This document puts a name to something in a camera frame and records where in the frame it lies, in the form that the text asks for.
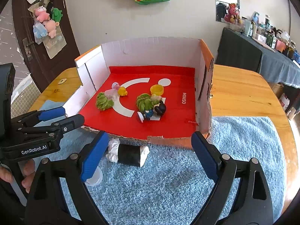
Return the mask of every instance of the wall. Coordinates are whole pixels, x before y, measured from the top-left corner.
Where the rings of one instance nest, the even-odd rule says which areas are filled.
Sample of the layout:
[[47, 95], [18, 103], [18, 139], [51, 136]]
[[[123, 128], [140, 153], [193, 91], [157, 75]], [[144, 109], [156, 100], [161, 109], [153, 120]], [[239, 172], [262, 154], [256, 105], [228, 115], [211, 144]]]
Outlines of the wall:
[[300, 17], [293, 4], [291, 5], [291, 40], [296, 43], [296, 48], [300, 51]]
[[11, 0], [8, 1], [0, 14], [0, 64], [6, 63], [13, 63], [15, 66], [15, 89], [29, 75], [29, 70], [23, 61], [16, 39]]
[[[82, 54], [105, 42], [138, 37], [202, 38], [214, 56], [222, 29], [215, 21], [215, 0], [171, 0], [138, 5], [134, 0], [65, 0], [74, 37]], [[278, 28], [288, 30], [288, 1], [241, 0], [243, 16], [253, 11], [271, 16]]]
[[289, 31], [289, 4], [288, 0], [241, 0], [241, 15], [252, 16], [256, 11], [260, 14], [260, 22], [265, 21], [265, 15], [271, 17], [271, 23], [281, 30]]

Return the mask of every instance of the yellow bowl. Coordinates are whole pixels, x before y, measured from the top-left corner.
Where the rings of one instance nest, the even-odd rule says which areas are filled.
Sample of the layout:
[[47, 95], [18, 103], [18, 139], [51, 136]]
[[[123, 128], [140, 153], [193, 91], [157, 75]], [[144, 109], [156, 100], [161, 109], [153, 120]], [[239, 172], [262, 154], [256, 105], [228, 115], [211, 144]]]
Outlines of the yellow bowl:
[[151, 94], [161, 96], [164, 93], [164, 87], [161, 85], [153, 85], [150, 88]]

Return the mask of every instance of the human hand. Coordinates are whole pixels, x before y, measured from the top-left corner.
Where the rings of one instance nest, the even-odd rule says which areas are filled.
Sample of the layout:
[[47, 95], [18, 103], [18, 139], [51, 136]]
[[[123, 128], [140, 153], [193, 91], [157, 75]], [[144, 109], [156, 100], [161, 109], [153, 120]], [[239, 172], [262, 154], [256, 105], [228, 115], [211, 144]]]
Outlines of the human hand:
[[[30, 187], [35, 176], [35, 162], [33, 159], [28, 160], [23, 168], [23, 173], [26, 175], [24, 180], [22, 181], [22, 186], [26, 189], [26, 192], [29, 193]], [[13, 175], [6, 168], [0, 166], [0, 179], [12, 183]]]

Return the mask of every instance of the door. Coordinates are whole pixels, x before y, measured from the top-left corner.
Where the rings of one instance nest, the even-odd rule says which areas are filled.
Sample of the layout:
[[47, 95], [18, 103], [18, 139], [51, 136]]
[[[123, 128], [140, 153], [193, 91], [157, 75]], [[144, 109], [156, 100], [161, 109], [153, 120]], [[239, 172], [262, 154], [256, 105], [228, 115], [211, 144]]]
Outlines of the door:
[[[60, 21], [60, 28], [67, 44], [52, 59], [49, 58], [43, 43], [37, 44], [33, 34], [34, 19], [27, 10], [31, 4], [27, 0], [12, 0], [13, 22], [16, 37], [24, 56], [31, 76], [38, 89], [43, 92], [46, 87], [65, 69], [75, 67], [74, 59], [77, 58], [79, 50], [77, 48], [74, 35], [71, 29], [65, 0], [53, 0], [53, 6], [62, 10], [63, 17]], [[22, 40], [27, 38], [32, 58], [29, 60], [26, 56]]]

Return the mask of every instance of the door handle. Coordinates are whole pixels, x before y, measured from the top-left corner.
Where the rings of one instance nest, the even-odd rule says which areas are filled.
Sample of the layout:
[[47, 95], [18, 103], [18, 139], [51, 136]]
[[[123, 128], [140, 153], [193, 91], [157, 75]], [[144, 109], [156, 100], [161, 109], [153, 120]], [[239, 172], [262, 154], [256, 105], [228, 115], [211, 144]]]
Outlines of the door handle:
[[27, 38], [24, 38], [22, 40], [22, 42], [23, 42], [23, 46], [24, 46], [24, 49], [25, 49], [27, 60], [30, 62], [32, 60], [32, 55], [31, 55], [31, 51], [30, 51], [29, 46], [33, 45], [34, 41], [28, 43]]

